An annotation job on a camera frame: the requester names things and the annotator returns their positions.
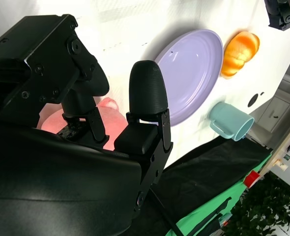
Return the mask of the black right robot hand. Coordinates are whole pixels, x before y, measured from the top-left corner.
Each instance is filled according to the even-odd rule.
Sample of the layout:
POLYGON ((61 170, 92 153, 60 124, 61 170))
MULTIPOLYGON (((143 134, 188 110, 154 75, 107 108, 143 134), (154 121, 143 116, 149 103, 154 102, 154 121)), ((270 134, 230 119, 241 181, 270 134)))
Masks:
POLYGON ((26 16, 0 37, 0 236, 117 236, 173 148, 156 62, 134 64, 113 151, 94 101, 107 77, 69 14, 26 16))

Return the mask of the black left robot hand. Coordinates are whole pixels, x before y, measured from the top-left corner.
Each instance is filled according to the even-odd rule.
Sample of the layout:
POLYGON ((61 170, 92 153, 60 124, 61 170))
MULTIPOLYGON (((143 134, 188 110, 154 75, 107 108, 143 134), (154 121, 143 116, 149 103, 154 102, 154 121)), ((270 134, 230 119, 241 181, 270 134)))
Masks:
POLYGON ((290 28, 290 0, 264 0, 269 26, 278 30, 290 28))

